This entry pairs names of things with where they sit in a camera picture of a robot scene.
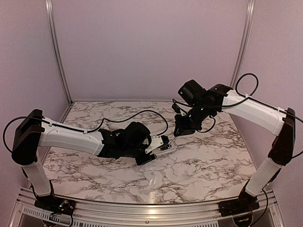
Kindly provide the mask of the white remote control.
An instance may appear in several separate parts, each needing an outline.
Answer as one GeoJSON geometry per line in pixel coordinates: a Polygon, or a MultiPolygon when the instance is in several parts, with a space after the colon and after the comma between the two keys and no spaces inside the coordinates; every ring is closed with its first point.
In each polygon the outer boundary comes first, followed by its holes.
{"type": "Polygon", "coordinates": [[[160,157],[160,156],[164,156],[164,155],[167,155],[171,152],[174,152],[176,150],[176,145],[175,145],[175,142],[170,142],[169,144],[167,145],[163,145],[159,148],[156,148],[155,150],[153,150],[153,154],[155,154],[157,157],[160,157]]]}

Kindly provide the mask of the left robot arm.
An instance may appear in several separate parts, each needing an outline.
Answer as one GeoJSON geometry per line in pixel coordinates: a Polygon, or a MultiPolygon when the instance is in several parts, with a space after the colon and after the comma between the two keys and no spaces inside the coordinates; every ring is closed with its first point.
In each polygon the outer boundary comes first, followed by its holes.
{"type": "Polygon", "coordinates": [[[139,122],[115,131],[89,131],[44,118],[42,111],[35,109],[16,128],[11,156],[22,166],[37,200],[49,210],[56,210],[60,200],[54,195],[36,153],[38,147],[77,150],[102,158],[131,157],[137,165],[143,165],[155,159],[153,151],[162,144],[160,136],[151,136],[149,129],[139,122]]]}

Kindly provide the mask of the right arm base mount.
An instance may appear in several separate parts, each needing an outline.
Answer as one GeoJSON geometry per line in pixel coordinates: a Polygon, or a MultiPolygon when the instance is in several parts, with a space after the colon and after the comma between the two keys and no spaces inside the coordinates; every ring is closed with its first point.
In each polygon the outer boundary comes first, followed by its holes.
{"type": "Polygon", "coordinates": [[[257,210],[260,208],[260,205],[257,201],[248,204],[246,201],[234,199],[221,201],[218,203],[218,207],[221,216],[226,217],[257,210]]]}

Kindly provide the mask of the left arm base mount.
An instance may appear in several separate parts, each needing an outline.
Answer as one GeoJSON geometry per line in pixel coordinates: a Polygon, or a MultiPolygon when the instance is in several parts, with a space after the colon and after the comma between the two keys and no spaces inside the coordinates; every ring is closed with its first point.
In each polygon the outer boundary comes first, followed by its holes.
{"type": "Polygon", "coordinates": [[[74,200],[60,197],[38,197],[35,201],[35,207],[51,211],[55,214],[72,215],[74,213],[75,205],[76,202],[74,200]]]}

